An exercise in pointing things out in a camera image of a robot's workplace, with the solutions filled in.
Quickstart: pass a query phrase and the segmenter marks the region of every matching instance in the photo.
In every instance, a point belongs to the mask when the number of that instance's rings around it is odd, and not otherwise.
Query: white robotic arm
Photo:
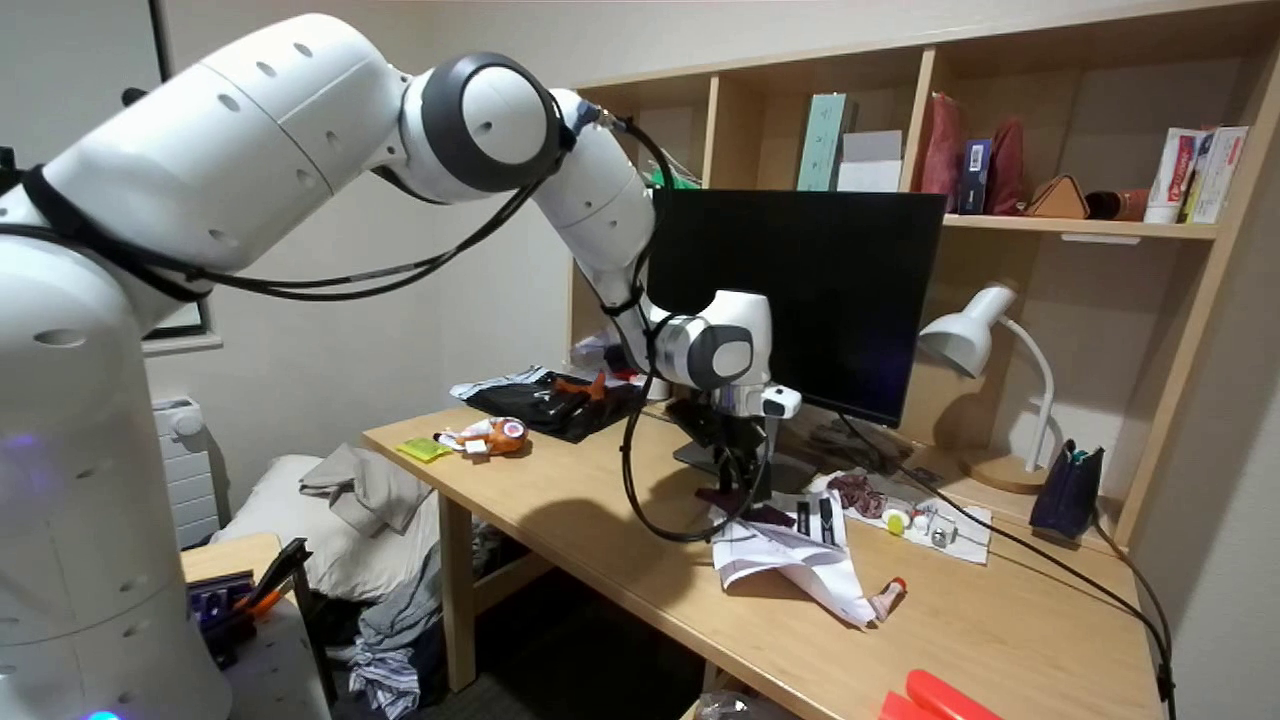
[[[768,299],[642,299],[649,190],[603,117],[505,57],[394,73],[331,15],[250,34],[0,196],[0,718],[228,718],[185,616],[139,335],[381,172],[454,205],[530,193],[631,357],[768,406]]]

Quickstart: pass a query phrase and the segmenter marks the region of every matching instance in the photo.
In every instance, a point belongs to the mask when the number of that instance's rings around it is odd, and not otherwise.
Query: wire
[[[614,117],[608,117],[608,108],[597,108],[597,117],[608,121],[611,129],[635,136],[635,142],[642,144],[642,154],[654,162],[659,180],[662,180],[659,193],[654,193],[654,196],[659,196],[659,213],[669,213],[669,222],[673,222],[675,172],[673,172],[673,166],[669,166],[669,154],[662,154],[631,117],[626,117],[626,121],[614,121]],[[626,288],[631,297],[642,294],[642,279],[638,279],[638,276],[642,276],[642,266],[649,266],[649,247],[652,247],[652,238],[649,238],[649,244],[635,254],[631,288]],[[624,425],[618,470],[624,470],[626,505],[631,505],[631,513],[638,517],[638,523],[642,523],[652,535],[673,542],[673,546],[704,546],[704,542],[720,535],[729,523],[737,523],[737,521],[751,507],[751,502],[761,497],[761,488],[765,488],[765,479],[768,479],[768,466],[755,460],[751,488],[739,497],[739,505],[729,507],[716,523],[707,523],[707,530],[699,530],[699,531],[659,530],[659,523],[642,513],[642,505],[638,505],[638,497],[635,497],[635,456],[631,456],[631,449],[635,449],[635,425],[638,425],[638,411],[642,411],[642,396],[649,396],[649,387],[652,387],[652,381],[654,381],[654,331],[659,331],[669,320],[673,320],[673,316],[662,316],[659,324],[642,324],[642,335],[649,335],[649,345],[642,345],[649,374],[642,374],[638,399],[635,399],[635,408],[626,411],[626,425]]]
[[[635,425],[638,425],[638,408],[642,408],[649,387],[652,387],[652,374],[642,378],[638,399],[635,399],[635,408],[626,411],[624,445],[618,445],[626,505],[631,505],[631,513],[638,517],[638,523],[642,523],[652,535],[673,542],[673,546],[704,546],[704,542],[720,535],[729,523],[737,523],[737,521],[751,507],[755,494],[765,488],[768,466],[755,466],[751,488],[747,488],[747,494],[739,497],[739,505],[729,507],[716,523],[707,523],[707,530],[699,530],[699,531],[673,531],[673,530],[652,523],[652,517],[638,507],[635,474],[631,474],[631,466],[635,466],[635,460],[631,460]]]
[[[857,430],[857,420],[849,420],[843,411],[839,411],[839,430],[866,449],[858,456],[872,456],[874,474],[891,474],[891,456],[863,430]]]
[[[1108,596],[1117,609],[1122,609],[1130,622],[1139,622],[1139,623],[1143,623],[1143,632],[1147,632],[1147,636],[1150,636],[1150,646],[1157,646],[1157,658],[1161,658],[1161,661],[1157,661],[1157,688],[1161,688],[1161,700],[1163,700],[1167,718],[1177,720],[1177,681],[1170,681],[1170,636],[1167,636],[1167,616],[1163,616],[1163,609],[1161,609],[1157,591],[1147,587],[1147,580],[1136,571],[1136,566],[1118,552],[1118,546],[1117,546],[1108,531],[1099,531],[1099,535],[1113,546],[1113,552],[1117,552],[1117,556],[1118,556],[1118,560],[1139,577],[1143,591],[1157,599],[1161,628],[1150,623],[1150,616],[1147,616],[1147,611],[1139,611],[1130,599],[1122,599],[1122,596],[1118,596],[1118,591],[1113,591],[1108,585],[1099,585],[1099,580],[1091,580],[1091,577],[1077,571],[1073,566],[1062,566],[1062,560],[1049,556],[1045,549],[1035,549],[1035,546],[1020,542],[1020,535],[1011,535],[1011,531],[1003,531],[1003,530],[994,530],[994,523],[988,523],[988,521],[971,517],[969,507],[961,507],[947,494],[930,488],[930,478],[927,478],[927,474],[920,474],[920,470],[900,470],[895,478],[908,478],[908,479],[911,479],[911,485],[920,485],[927,497],[935,497],[935,502],[944,502],[947,507],[956,507],[964,521],[971,521],[971,523],[988,530],[993,535],[1003,535],[1006,546],[1016,546],[1016,549],[1032,552],[1032,556],[1040,556],[1045,566],[1051,566],[1051,568],[1068,571],[1073,580],[1089,585],[1091,591],[1099,591],[1099,596]]]
[[[410,259],[410,266],[386,266],[386,268],[373,268],[373,274],[356,274],[356,276],[320,276],[320,279],[267,279],[267,276],[220,276],[220,274],[192,274],[192,279],[217,279],[238,294],[259,294],[259,297],[280,297],[280,299],[362,299],[362,297],[384,297],[394,288],[409,288],[430,274],[438,274],[444,266],[453,266],[454,257],[462,257],[469,247],[477,247],[481,242],[489,242],[494,229],[505,229],[522,205],[528,196],[543,186],[549,175],[540,175],[537,186],[513,193],[494,217],[489,217],[473,238],[462,238],[454,247]],[[368,279],[384,279],[394,276],[386,284],[375,288],[356,288],[356,294],[315,294],[315,288],[341,288],[341,284],[368,284]]]

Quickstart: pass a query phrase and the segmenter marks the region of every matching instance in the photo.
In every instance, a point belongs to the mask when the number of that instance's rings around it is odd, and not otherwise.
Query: computer monitor
[[[716,288],[773,304],[773,381],[803,406],[900,425],[944,196],[659,193],[649,297],[704,310]]]

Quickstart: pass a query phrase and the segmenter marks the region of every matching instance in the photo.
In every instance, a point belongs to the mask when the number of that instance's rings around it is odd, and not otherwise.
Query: book
[[[1190,190],[1182,200],[1182,225],[1217,225],[1217,213],[1222,210],[1222,196],[1232,190],[1232,172],[1240,166],[1242,154],[1242,136],[1246,129],[1232,126],[1232,129],[1211,129],[1194,168],[1190,168]]]
[[[904,175],[904,133],[843,133],[839,193],[895,193]]]
[[[839,142],[843,142],[849,117],[851,117],[849,92],[807,95],[796,193],[835,190]]]
[[[1203,129],[1167,129],[1161,149],[1161,168],[1147,193],[1143,225],[1177,225],[1190,190],[1190,168],[1208,133]]]

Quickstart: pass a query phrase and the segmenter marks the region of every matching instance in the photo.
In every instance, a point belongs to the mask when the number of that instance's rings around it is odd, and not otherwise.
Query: bookshelf
[[[1108,454],[1104,497],[1127,546],[1161,485],[1163,445],[1203,354],[1217,297],[1246,225],[1251,186],[1280,117],[1280,5],[1147,13],[1108,24],[969,42],[904,42],[737,67],[691,67],[585,87],[635,117],[707,190],[796,190],[812,92],[849,92],[851,129],[904,133],[904,186],[917,190],[930,92],[961,99],[964,136],[1025,121],[1029,190],[1068,172],[1081,193],[1147,190],[1167,129],[1246,126],[1246,149],[1217,225],[944,217],[927,316],[988,279],[1011,279],[1020,324],[1058,378],[1054,430]],[[603,320],[573,288],[573,335]],[[900,438],[961,456],[1006,454],[1032,368],[1011,345],[988,381],[917,363]]]

